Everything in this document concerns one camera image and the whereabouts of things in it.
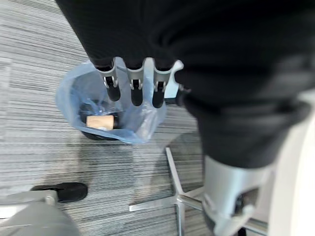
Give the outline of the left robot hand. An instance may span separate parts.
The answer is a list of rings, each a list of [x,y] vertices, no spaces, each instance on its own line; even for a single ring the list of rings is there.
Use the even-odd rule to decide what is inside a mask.
[[[175,61],[183,104],[203,150],[205,221],[235,234],[292,126],[311,111],[299,95],[315,86],[312,0],[59,0],[90,61],[105,76],[114,57],[130,71],[134,98],[145,58],[155,61],[154,103]]]

